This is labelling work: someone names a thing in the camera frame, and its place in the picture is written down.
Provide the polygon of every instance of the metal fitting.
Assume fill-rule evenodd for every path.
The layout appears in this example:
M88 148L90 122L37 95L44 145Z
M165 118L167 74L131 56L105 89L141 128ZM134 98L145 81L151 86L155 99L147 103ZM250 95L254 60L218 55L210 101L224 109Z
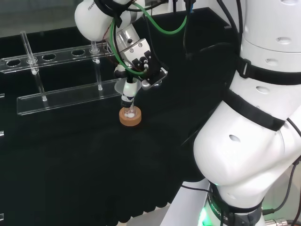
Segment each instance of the metal fitting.
M266 226L288 226L287 221L284 218L276 220L267 220L265 222Z

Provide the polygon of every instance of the black table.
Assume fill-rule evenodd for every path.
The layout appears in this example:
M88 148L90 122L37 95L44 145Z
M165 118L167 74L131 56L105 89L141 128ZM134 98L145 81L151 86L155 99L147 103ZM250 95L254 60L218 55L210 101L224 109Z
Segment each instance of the black table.
M183 13L155 16L167 30ZM193 13L188 48L197 51L233 41L231 29L210 9ZM134 24L149 40L143 19ZM8 226L115 226L143 211L164 207L185 181L203 178L193 157L193 138L221 101L235 71L231 50L214 50L186 61L183 32L168 37L151 26L159 58L169 75L158 89L139 91L135 105L143 121L119 122L120 97L18 116L16 98L37 93L29 71L0 74L0 213ZM28 35L33 52L89 44L77 28ZM0 39L0 58L24 54L19 36ZM114 67L102 59L102 78ZM41 68L45 90L95 82L92 62Z

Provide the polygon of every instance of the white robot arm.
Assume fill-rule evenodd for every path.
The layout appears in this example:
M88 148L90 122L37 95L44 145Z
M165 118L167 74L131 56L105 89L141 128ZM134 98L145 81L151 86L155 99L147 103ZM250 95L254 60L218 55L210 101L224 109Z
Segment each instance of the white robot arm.
M167 68L156 59L156 55L152 55L152 50L146 39L140 39L132 26L132 23L139 19L143 15L143 12L122 10L119 14L115 14L114 10L110 13L106 11L106 7L108 7L106 4L112 3L117 4L116 12L119 11L118 7L122 6L130 9L138 9L138 7L131 5L132 2L130 0L84 0L76 8L75 22L79 31L88 40L106 40L111 49L115 48L120 51L120 58L122 58L128 68L138 68L139 71L146 72L143 80L139 76L136 76L136 78L142 80L142 88L147 90L167 76ZM135 3L145 7L145 0L136 0ZM113 17L115 23L120 23L117 25L116 34L114 34L117 46L115 43L111 43L109 39L109 29ZM128 77L124 86L122 106L129 108L135 96L127 96L127 94L136 94L136 90L132 90L132 88L137 86L131 85L134 75L129 74L121 65L116 67L115 74Z
M95 2L80 3L75 21L87 39L101 41L108 37L105 33L112 17ZM115 2L127 4L129 0ZM145 6L144 0L136 2ZM299 0L246 0L238 69L224 101L194 144L196 163L215 194L209 195L206 203L213 226L221 222L264 226L261 202L265 194L301 156L301 138L286 122L291 117L301 128L300 12ZM120 52L130 63L150 51L146 40L139 40L131 26L141 15L124 11L116 30ZM231 216L225 208L231 210Z

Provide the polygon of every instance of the clear acrylic rack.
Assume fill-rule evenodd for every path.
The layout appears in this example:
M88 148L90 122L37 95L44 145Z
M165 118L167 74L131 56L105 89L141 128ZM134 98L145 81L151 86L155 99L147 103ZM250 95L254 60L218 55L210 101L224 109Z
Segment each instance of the clear acrylic rack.
M107 43L102 45L101 43L91 42L91 45L87 46L32 53L25 32L21 32L21 38L27 54L1 59L0 72L16 73L31 70L40 93L18 97L16 102L18 115L42 112L120 95L114 88L119 79L104 82L101 80L100 58L113 55ZM94 62L96 83L49 92L44 91L40 79L40 67L89 59Z

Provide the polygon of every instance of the test tube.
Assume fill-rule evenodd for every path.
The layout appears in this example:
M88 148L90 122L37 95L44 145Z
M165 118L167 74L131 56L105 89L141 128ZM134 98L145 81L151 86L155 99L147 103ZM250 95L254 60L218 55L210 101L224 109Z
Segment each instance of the test tube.
M44 87L40 78L40 73L39 73L39 67L37 66L37 60L34 58L33 54L32 54L32 49L30 48L30 44L29 41L27 39L27 35L25 31L21 31L21 37L22 37L22 41L25 47L25 51L27 53L28 59L27 59L27 63L29 63L30 67L31 67L31 71L32 74L34 75L34 78L36 80L39 92L42 96L42 100L43 101L47 101L46 95L45 95L45 91L44 91Z
M98 54L99 53L99 48L96 45L96 41L91 41L91 49L90 49L91 54ZM94 62L94 68L95 68L95 74L96 74L96 80L98 83L98 90L101 91L103 89L102 87L102 78L100 76L100 60L99 57L93 57L92 58Z

